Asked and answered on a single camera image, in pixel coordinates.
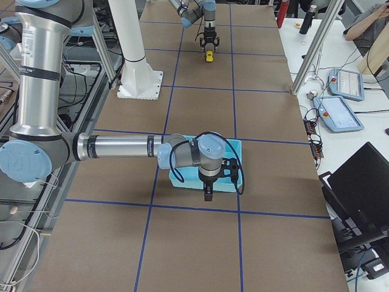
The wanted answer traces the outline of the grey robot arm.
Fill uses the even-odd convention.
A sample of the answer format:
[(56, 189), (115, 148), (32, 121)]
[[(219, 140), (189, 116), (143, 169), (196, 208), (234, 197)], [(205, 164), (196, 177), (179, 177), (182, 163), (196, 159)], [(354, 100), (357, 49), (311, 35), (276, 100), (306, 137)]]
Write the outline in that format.
[(1, 170), (30, 183), (68, 163), (87, 158), (155, 157), (161, 169), (196, 167), (204, 199), (226, 168), (225, 142), (206, 132), (193, 139), (171, 136), (99, 136), (61, 132), (57, 127), (63, 41), (72, 29), (94, 33), (91, 1), (16, 1), (22, 24), (18, 119), (1, 147)]
[(181, 18), (185, 28), (192, 26), (197, 20), (204, 21), (204, 31), (200, 33), (199, 45), (207, 53), (215, 53), (219, 46), (216, 32), (216, 1), (194, 1), (195, 7), (189, 8), (184, 1), (169, 1)]

